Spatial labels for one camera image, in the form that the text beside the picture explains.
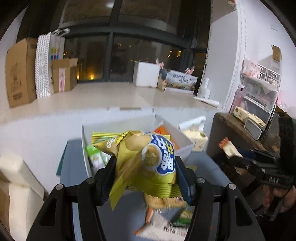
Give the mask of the person right hand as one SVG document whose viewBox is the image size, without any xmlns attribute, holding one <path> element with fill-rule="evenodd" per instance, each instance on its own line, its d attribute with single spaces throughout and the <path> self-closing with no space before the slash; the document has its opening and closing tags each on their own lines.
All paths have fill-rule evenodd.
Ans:
<svg viewBox="0 0 296 241">
<path fill-rule="evenodd" d="M 262 204 L 269 221 L 274 221 L 279 213 L 286 212 L 294 206 L 295 186 L 283 189 L 264 184 Z"/>
</svg>

